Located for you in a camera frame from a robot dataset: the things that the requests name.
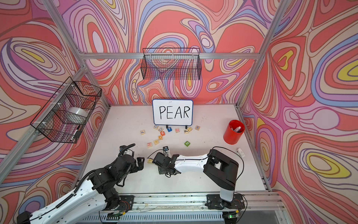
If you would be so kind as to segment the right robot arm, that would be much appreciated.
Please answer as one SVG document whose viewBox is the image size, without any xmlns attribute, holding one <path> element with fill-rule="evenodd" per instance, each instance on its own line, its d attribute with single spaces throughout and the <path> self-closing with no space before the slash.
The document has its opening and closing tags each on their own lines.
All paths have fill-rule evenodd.
<svg viewBox="0 0 358 224">
<path fill-rule="evenodd" d="M 167 147 L 163 152 L 148 158 L 150 163 L 158 167 L 160 175 L 170 178 L 186 172 L 204 173 L 210 180 L 220 187 L 219 194 L 208 194 L 205 206 L 210 210 L 245 208 L 243 197 L 235 196 L 236 182 L 239 178 L 239 163 L 213 147 L 208 154 L 200 156 L 184 156 L 169 154 Z"/>
</svg>

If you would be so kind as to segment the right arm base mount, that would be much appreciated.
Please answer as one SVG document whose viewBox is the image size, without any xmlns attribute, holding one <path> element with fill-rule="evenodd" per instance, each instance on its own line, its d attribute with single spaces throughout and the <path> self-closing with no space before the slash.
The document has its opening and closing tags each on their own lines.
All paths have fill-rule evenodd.
<svg viewBox="0 0 358 224">
<path fill-rule="evenodd" d="M 206 197 L 205 206 L 210 210 L 235 209 L 240 211 L 246 208 L 243 195 L 241 194 L 235 193 L 231 202 L 221 199 L 219 194 L 208 194 Z"/>
</svg>

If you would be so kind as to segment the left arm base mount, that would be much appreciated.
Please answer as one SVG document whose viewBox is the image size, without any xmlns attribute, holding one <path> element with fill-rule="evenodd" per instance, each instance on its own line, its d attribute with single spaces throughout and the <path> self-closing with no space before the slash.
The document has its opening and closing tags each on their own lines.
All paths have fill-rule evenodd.
<svg viewBox="0 0 358 224">
<path fill-rule="evenodd" d="M 106 199 L 105 210 L 130 211 L 134 203 L 134 195 L 114 195 Z"/>
</svg>

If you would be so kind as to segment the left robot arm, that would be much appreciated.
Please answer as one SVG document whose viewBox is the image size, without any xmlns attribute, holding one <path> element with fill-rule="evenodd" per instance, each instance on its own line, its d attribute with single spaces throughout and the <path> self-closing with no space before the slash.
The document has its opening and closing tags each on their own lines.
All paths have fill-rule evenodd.
<svg viewBox="0 0 358 224">
<path fill-rule="evenodd" d="M 120 147 L 116 159 L 102 168 L 85 174 L 78 185 L 65 196 L 35 212 L 19 214 L 18 224 L 75 224 L 84 217 L 103 210 L 115 210 L 130 205 L 121 199 L 115 187 L 123 187 L 129 174 L 144 168 L 144 158 L 127 153 L 135 144 Z"/>
</svg>

